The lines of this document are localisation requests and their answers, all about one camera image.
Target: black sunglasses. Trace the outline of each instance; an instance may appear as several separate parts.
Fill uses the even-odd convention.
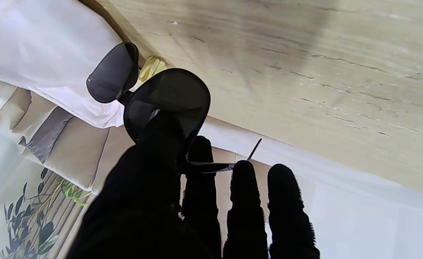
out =
[[[172,68],[159,72],[131,92],[129,89],[138,80],[138,59],[139,51],[133,43],[115,46],[86,80],[90,95],[101,103],[118,100],[125,106],[125,129],[135,143],[158,113],[167,113],[177,120],[185,138],[185,148],[177,160],[181,173],[232,170],[235,164],[199,163],[187,159],[187,152],[210,109],[210,92],[205,83],[187,70]]]

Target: wood grain surface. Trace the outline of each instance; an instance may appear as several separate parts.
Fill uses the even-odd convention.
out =
[[[423,1],[98,2],[210,116],[423,193]]]

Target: finger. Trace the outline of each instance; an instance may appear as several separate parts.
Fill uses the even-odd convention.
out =
[[[234,166],[231,201],[235,208],[259,208],[261,205],[255,170],[249,161],[242,160]]]
[[[198,136],[189,150],[189,161],[213,162],[211,143]],[[181,213],[215,258],[221,257],[221,228],[216,205],[215,174],[186,175]]]
[[[267,175],[271,258],[319,258],[309,217],[296,178],[290,168],[276,164]]]
[[[231,180],[232,208],[228,212],[228,239],[224,258],[267,258],[264,213],[253,165],[239,161]]]

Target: gloved hand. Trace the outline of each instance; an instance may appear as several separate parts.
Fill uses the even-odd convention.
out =
[[[267,175],[269,225],[272,231],[272,259],[318,259],[314,230],[304,213],[299,186],[293,172],[282,164],[274,165]],[[253,165],[239,161],[232,174],[228,213],[228,240],[223,257],[267,258],[264,213]]]

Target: white wall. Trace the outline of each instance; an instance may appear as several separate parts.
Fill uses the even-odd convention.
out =
[[[423,194],[214,118],[200,135],[243,156],[263,139],[253,159],[293,170],[322,259],[423,259]]]

